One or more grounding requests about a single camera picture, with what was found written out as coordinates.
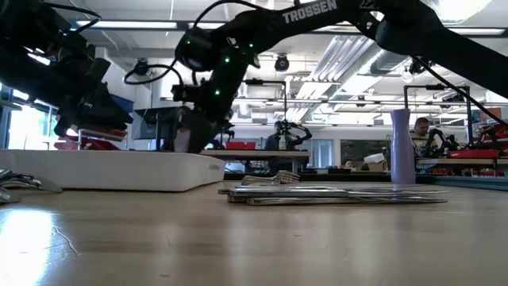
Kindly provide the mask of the metal shelf rack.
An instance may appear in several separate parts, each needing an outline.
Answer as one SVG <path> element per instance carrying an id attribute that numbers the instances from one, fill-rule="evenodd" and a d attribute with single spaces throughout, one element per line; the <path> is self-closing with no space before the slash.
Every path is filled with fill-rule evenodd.
<path id="1" fill-rule="evenodd" d="M 58 150 L 118 151 L 114 142 L 123 142 L 128 133 L 122 130 L 79 129 L 76 135 L 60 137 L 54 143 Z"/>

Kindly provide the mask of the blue storage bin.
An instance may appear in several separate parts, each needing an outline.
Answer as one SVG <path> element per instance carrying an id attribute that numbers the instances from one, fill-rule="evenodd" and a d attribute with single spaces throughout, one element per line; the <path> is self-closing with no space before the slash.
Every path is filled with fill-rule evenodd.
<path id="1" fill-rule="evenodd" d="M 112 99 L 127 113 L 132 113 L 134 110 L 134 102 L 128 99 L 124 99 L 117 95 L 111 95 Z"/>

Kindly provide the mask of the black computer monitor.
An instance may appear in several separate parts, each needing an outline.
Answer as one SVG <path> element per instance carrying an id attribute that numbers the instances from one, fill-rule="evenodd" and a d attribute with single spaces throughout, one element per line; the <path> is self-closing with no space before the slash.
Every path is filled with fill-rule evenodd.
<path id="1" fill-rule="evenodd" d="M 178 108 L 159 107 L 134 110 L 133 140 L 149 140 L 155 151 L 172 151 L 178 127 Z"/>

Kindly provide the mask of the red storage bin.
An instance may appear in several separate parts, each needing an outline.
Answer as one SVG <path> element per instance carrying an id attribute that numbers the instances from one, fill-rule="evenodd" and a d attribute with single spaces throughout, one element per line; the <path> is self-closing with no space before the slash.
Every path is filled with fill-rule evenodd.
<path id="1" fill-rule="evenodd" d="M 79 129 L 78 135 L 80 137 L 93 137 L 93 138 L 99 138 L 99 139 L 105 139 L 109 141 L 123 141 L 125 139 L 125 136 L 127 135 L 126 132 L 102 132 L 92 129 Z"/>
<path id="2" fill-rule="evenodd" d="M 59 141 L 54 144 L 54 147 L 58 150 L 77 150 L 78 149 L 78 143 L 79 143 L 79 137 L 78 136 L 66 136 L 66 137 L 60 137 Z M 113 150 L 119 150 L 117 146 L 114 144 L 98 140 L 98 139 L 90 139 L 87 137 L 83 137 L 80 142 L 80 149 L 81 150 L 102 150 L 102 151 L 113 151 Z"/>

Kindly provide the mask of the red machine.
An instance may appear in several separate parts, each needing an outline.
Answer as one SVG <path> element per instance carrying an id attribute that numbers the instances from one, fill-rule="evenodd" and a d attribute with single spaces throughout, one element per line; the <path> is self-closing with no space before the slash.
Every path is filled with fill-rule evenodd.
<path id="1" fill-rule="evenodd" d="M 482 144 L 495 143 L 500 145 L 508 145 L 508 126 L 499 123 L 480 122 L 472 125 L 473 142 Z"/>

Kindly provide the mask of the white plastic cutlery tray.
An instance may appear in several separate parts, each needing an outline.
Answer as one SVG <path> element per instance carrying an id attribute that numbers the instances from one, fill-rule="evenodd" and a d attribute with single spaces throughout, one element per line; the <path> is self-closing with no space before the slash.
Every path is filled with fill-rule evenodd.
<path id="1" fill-rule="evenodd" d="M 61 188 L 182 192 L 222 181 L 225 162 L 191 153 L 3 149 L 0 168 Z"/>

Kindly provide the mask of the silver ventilation duct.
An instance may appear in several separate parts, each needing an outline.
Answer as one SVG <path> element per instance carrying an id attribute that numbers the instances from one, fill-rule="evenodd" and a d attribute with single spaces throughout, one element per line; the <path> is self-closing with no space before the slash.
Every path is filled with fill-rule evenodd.
<path id="1" fill-rule="evenodd" d="M 375 76 L 389 74 L 407 61 L 409 56 L 383 50 L 368 69 Z"/>

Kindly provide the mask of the long ceiling light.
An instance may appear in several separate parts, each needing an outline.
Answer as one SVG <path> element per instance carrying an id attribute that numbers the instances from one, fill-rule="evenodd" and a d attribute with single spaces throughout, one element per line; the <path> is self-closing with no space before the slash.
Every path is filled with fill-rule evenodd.
<path id="1" fill-rule="evenodd" d="M 175 22 L 163 21 L 100 21 L 93 25 L 100 29 L 176 29 Z"/>
<path id="2" fill-rule="evenodd" d="M 450 31 L 454 33 L 458 33 L 463 36 L 469 37 L 502 37 L 507 29 L 504 28 L 467 28 L 467 27 L 457 27 L 457 28 L 449 28 Z"/>

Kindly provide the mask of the red tray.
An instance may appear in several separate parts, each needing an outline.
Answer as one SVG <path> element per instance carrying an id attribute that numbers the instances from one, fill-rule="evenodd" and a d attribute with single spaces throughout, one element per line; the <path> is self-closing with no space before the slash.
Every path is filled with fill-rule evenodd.
<path id="1" fill-rule="evenodd" d="M 497 149 L 462 149 L 450 151 L 448 157 L 451 159 L 495 159 L 500 157 Z"/>

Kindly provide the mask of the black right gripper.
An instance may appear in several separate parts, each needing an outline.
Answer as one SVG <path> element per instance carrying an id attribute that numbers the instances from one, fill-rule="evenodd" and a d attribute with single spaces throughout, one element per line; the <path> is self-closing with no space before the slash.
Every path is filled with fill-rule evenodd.
<path id="1" fill-rule="evenodd" d="M 187 153 L 199 153 L 233 116 L 232 105 L 237 92 L 211 87 L 205 81 L 200 86 L 173 85 L 171 93 L 175 102 L 194 104 L 194 110 L 179 108 L 179 136 L 183 139 L 183 148 Z"/>

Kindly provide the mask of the black ceiling spotlight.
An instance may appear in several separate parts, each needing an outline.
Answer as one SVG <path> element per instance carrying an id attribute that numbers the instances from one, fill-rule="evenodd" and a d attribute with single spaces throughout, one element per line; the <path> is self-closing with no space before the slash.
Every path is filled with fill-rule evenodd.
<path id="1" fill-rule="evenodd" d="M 420 75 L 427 70 L 427 63 L 420 57 L 412 57 L 406 71 L 413 76 Z"/>

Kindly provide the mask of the wooden background table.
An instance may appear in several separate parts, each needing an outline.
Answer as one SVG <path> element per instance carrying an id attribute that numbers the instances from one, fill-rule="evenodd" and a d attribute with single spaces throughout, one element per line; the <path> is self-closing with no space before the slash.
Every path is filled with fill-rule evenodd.
<path id="1" fill-rule="evenodd" d="M 508 165 L 508 158 L 499 159 L 417 159 L 416 164 L 437 165 L 437 164 L 473 164 L 473 165 Z"/>

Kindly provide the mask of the lilac vase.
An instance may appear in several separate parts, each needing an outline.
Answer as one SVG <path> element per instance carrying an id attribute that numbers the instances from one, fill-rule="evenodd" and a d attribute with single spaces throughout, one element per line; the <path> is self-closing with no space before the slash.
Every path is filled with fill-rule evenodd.
<path id="1" fill-rule="evenodd" d="M 398 185 L 415 184 L 414 146 L 409 129 L 410 110 L 392 110 L 391 120 L 391 182 Z"/>

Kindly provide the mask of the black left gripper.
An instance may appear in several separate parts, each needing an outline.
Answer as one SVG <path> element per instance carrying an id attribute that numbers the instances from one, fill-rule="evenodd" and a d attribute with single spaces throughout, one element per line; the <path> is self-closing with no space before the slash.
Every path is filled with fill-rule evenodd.
<path id="1" fill-rule="evenodd" d="M 109 67 L 109 61 L 94 59 L 84 74 L 66 86 L 58 105 L 55 134 L 63 137 L 72 126 L 78 129 L 127 128 L 133 118 L 114 101 L 107 84 L 102 82 Z"/>

